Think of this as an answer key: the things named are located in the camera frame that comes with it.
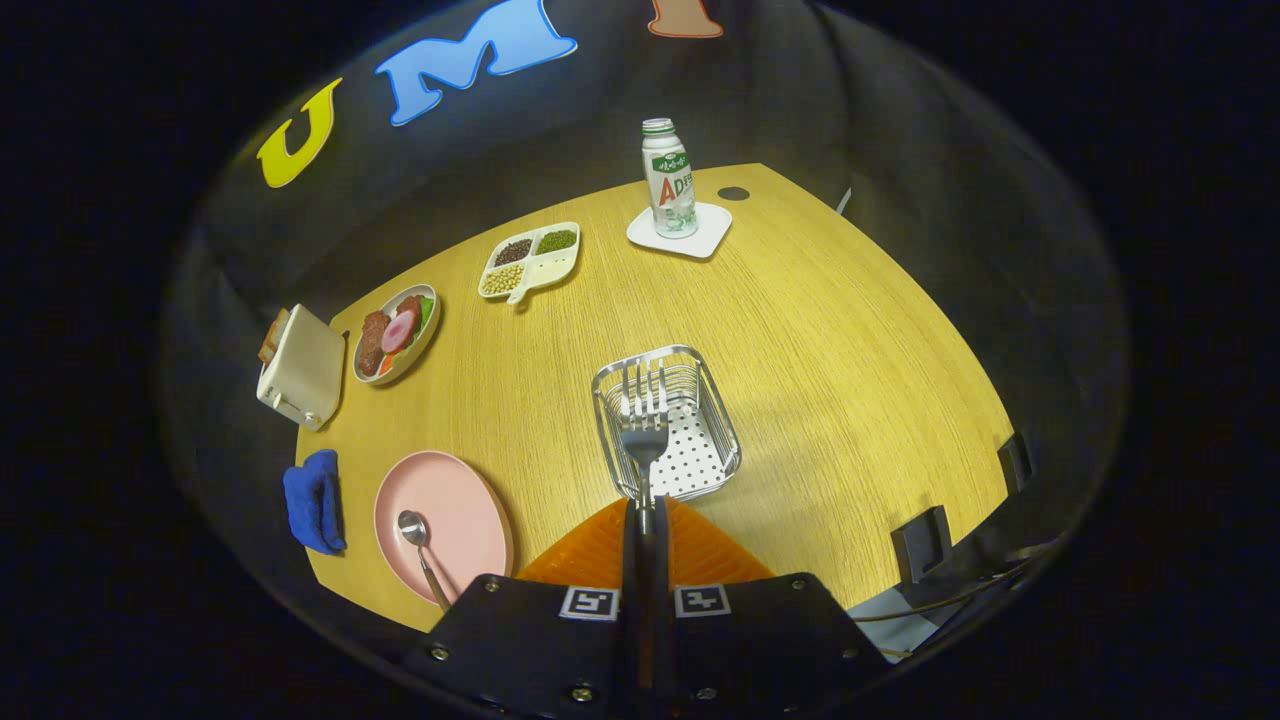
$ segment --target metal fork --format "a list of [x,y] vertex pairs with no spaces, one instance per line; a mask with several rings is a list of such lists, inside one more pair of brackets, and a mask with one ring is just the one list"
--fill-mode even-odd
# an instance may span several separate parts
[[653,495],[649,491],[649,466],[667,452],[667,374],[658,360],[658,404],[653,401],[653,370],[649,361],[636,363],[635,396],[631,396],[630,373],[622,368],[622,448],[640,470],[640,492],[636,507],[641,534],[653,532]]

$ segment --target toaster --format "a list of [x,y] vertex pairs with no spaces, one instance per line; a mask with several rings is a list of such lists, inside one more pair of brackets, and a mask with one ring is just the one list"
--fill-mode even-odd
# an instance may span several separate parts
[[347,341],[302,305],[294,305],[271,361],[257,373],[257,398],[308,430],[338,410]]

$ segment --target white plate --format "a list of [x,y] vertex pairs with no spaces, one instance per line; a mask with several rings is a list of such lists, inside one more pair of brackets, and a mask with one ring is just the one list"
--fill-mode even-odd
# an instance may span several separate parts
[[712,252],[719,247],[724,233],[728,232],[728,225],[733,223],[733,215],[710,202],[698,202],[694,211],[698,213],[698,232],[689,237],[671,240],[658,234],[658,231],[653,228],[653,208],[645,208],[627,225],[627,240],[654,250],[680,252],[694,258],[710,258]]
[[[543,242],[543,237],[545,237],[547,233],[556,231],[573,231],[573,245],[562,250],[547,252],[545,255],[538,255],[538,246]],[[493,263],[498,259],[498,252],[517,240],[530,238],[534,243],[529,246],[529,255],[525,255],[520,260],[502,265],[503,268],[513,268],[516,265],[525,268],[524,274],[520,275],[520,284],[508,292],[485,293],[484,279],[489,275],[489,272],[494,269]],[[507,305],[516,305],[524,300],[526,291],[564,279],[564,275],[567,275],[570,270],[573,269],[573,265],[577,264],[577,249],[581,246],[582,229],[577,225],[577,223],[556,223],[552,225],[543,225],[529,232],[513,234],[493,247],[493,252],[489,254],[489,261],[485,263],[484,272],[480,273],[480,282],[476,283],[476,292],[480,293],[480,297],[502,297],[504,295],[509,295],[509,297],[507,297]]]
[[396,306],[403,302],[404,299],[411,295],[425,295],[426,297],[431,299],[434,301],[431,302],[431,315],[426,319],[426,327],[422,328],[421,334],[419,334],[417,338],[413,340],[413,345],[403,350],[403,352],[406,354],[404,357],[402,357],[399,361],[392,365],[392,369],[387,370],[381,375],[370,378],[360,372],[358,368],[360,346],[365,341],[364,336],[360,334],[360,331],[364,329],[365,318],[364,315],[360,318],[361,327],[352,331],[357,333],[357,336],[356,336],[356,350],[351,355],[351,372],[352,374],[356,375],[357,380],[362,383],[369,383],[371,386],[380,386],[394,380],[396,378],[404,374],[404,370],[408,370],[413,363],[417,363],[419,356],[422,355],[422,351],[426,350],[428,343],[431,342],[431,336],[435,334],[435,327],[440,324],[440,296],[435,295],[435,288],[433,288],[431,286],[416,284],[413,287],[402,290],[396,295],[393,295],[390,300],[384,302],[380,310],[394,320]]

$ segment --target wire basket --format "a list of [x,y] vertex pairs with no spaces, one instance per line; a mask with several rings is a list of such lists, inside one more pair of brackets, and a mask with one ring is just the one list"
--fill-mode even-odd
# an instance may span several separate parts
[[724,410],[716,380],[703,356],[687,345],[671,345],[611,363],[591,380],[595,429],[613,486],[632,500],[640,493],[640,473],[622,448],[622,369],[645,361],[667,377],[667,451],[649,468],[653,497],[687,500],[728,482],[742,464],[742,447]]

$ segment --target coaster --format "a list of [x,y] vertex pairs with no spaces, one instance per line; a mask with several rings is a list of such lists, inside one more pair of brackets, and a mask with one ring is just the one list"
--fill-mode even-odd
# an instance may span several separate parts
[[680,252],[692,258],[710,258],[712,252],[719,247],[719,241],[728,232],[728,225],[733,222],[733,215],[719,205],[710,202],[698,202],[698,232],[689,237],[672,240],[662,237],[653,227],[653,208],[645,208],[636,219],[627,225],[627,240],[636,245],[664,250],[667,252]]

